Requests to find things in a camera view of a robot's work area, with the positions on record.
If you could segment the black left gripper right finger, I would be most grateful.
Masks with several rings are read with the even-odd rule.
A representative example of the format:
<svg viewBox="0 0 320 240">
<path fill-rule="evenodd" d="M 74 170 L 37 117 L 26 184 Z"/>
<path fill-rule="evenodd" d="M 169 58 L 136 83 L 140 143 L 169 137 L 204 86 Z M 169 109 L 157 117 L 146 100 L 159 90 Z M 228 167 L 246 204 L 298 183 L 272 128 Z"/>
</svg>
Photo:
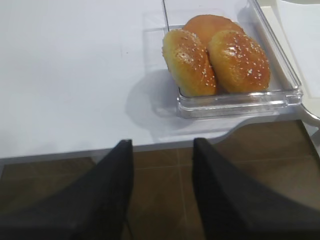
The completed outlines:
<svg viewBox="0 0 320 240">
<path fill-rule="evenodd" d="M 193 141 L 192 184 L 207 240 L 318 240 L 320 212 L 264 186 L 205 138 Z"/>
</svg>

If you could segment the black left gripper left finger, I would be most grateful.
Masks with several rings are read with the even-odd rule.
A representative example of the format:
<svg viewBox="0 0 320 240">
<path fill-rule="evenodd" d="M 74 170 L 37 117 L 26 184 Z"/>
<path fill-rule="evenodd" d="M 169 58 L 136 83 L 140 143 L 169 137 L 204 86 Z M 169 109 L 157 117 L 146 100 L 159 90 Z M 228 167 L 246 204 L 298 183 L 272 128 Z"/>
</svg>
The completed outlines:
<svg viewBox="0 0 320 240">
<path fill-rule="evenodd" d="M 119 240 L 133 190 L 133 146 L 121 140 L 95 167 L 34 205 L 1 215 L 2 240 Z"/>
</svg>

